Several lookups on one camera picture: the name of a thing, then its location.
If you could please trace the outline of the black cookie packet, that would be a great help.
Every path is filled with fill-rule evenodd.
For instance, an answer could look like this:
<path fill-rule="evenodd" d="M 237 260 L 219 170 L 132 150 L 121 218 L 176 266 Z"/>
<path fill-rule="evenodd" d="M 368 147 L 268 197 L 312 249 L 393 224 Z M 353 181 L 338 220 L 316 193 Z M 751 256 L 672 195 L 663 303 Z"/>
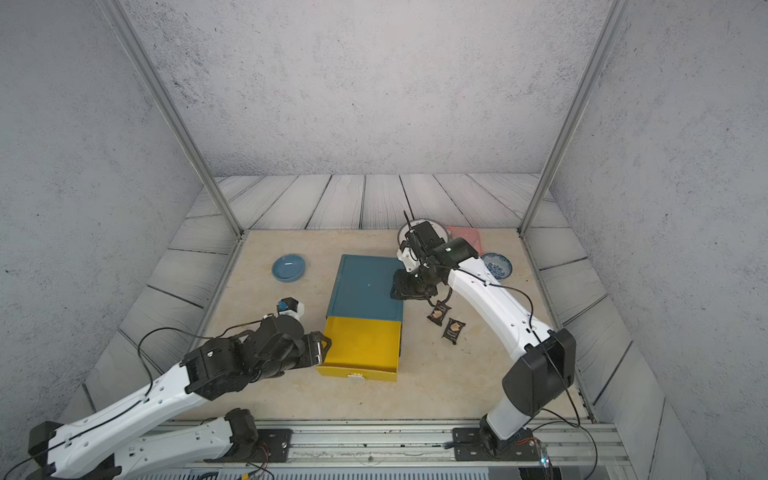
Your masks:
<path fill-rule="evenodd" d="M 427 316 L 427 319 L 432 323 L 434 323 L 435 325 L 442 326 L 443 321 L 445 320 L 450 309 L 451 307 L 448 306 L 445 302 L 437 301 L 432 306 L 432 311 Z"/>
<path fill-rule="evenodd" d="M 445 326 L 442 337 L 449 340 L 453 345 L 458 343 L 459 336 L 466 324 L 459 320 L 449 318 Z"/>

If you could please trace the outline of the yellow top drawer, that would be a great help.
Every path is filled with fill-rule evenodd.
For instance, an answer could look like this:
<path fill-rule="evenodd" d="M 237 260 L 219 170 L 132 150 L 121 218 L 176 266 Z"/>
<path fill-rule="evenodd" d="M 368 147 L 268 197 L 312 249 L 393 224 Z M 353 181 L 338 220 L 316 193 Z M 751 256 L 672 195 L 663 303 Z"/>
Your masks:
<path fill-rule="evenodd" d="M 396 382 L 402 323 L 389 320 L 328 317 L 325 336 L 331 340 L 320 375 L 366 381 Z"/>

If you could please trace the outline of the teal drawer cabinet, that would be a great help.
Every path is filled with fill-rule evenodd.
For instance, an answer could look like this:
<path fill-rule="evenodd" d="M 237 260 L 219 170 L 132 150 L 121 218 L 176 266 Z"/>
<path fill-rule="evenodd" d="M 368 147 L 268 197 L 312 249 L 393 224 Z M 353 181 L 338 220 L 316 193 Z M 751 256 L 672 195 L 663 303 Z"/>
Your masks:
<path fill-rule="evenodd" d="M 342 255 L 326 316 L 402 322 L 403 301 L 391 298 L 401 266 L 396 258 Z"/>

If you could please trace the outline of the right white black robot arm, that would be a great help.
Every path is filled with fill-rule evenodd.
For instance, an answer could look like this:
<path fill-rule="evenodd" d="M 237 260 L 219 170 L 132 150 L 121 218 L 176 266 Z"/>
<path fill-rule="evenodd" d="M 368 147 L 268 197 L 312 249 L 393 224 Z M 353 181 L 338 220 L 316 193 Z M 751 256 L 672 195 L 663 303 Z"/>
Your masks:
<path fill-rule="evenodd" d="M 480 421 L 487 451 L 499 454 L 532 436 L 527 424 L 551 401 L 568 394 L 574 381 L 576 341 L 536 318 L 534 305 L 523 305 L 516 290 L 497 282 L 478 252 L 463 238 L 448 242 L 414 230 L 400 240 L 403 267 L 393 277 L 391 297 L 429 300 L 437 285 L 447 285 L 467 301 L 501 341 L 512 360 L 502 379 L 498 404 Z"/>

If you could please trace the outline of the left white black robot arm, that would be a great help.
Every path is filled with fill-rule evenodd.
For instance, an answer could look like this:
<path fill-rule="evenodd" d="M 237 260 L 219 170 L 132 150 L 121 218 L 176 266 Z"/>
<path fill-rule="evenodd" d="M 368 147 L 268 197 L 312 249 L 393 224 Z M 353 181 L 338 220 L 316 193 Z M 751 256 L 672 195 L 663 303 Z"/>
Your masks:
<path fill-rule="evenodd" d="M 34 479 L 79 479 L 102 470 L 122 473 L 117 451 L 157 425 L 252 383 L 323 364 L 332 341 L 305 332 L 290 315 L 268 315 L 233 335 L 206 337 L 147 386 L 81 420 L 44 421 L 29 434 Z"/>

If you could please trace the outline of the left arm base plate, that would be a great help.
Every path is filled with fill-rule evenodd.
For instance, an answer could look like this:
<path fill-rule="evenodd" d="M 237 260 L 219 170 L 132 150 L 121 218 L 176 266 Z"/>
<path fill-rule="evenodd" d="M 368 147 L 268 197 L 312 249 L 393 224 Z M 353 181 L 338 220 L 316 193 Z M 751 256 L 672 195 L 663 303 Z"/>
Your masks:
<path fill-rule="evenodd" d="M 243 462 L 259 465 L 287 463 L 292 434 L 291 429 L 258 429 L 255 437 L 246 441 Z"/>

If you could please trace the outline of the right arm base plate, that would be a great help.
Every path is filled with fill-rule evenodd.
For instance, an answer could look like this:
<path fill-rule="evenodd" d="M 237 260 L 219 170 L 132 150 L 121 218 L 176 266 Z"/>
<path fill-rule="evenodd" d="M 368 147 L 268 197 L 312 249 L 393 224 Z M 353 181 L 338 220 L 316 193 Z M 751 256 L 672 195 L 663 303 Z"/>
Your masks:
<path fill-rule="evenodd" d="M 497 441 L 479 427 L 458 427 L 451 432 L 449 449 L 457 462 L 533 462 L 541 459 L 535 440 Z"/>

